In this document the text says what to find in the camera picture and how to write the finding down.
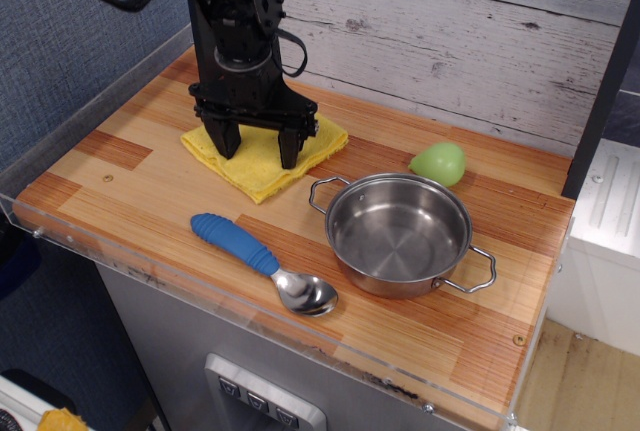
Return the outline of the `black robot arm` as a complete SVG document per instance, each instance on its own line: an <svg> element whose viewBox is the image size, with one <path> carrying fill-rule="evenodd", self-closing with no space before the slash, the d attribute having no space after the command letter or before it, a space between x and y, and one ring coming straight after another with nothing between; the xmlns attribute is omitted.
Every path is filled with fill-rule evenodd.
<svg viewBox="0 0 640 431"><path fill-rule="evenodd" d="M232 158L243 125L275 130L281 165L294 168L318 131L318 106L284 81L280 42L302 43L280 27L284 0L187 2L199 73L189 92L217 151Z"/></svg>

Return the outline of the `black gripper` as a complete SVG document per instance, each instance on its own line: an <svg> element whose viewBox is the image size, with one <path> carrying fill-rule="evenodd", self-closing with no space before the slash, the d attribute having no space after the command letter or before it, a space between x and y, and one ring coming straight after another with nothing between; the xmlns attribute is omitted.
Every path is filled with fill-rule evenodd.
<svg viewBox="0 0 640 431"><path fill-rule="evenodd" d="M225 61L214 53L219 77L211 84L189 87L195 110L218 153L231 159L241 144L240 126L280 131L281 166L297 165L301 138L319 131L317 105L284 82L280 52L271 50L262 62Z"/></svg>

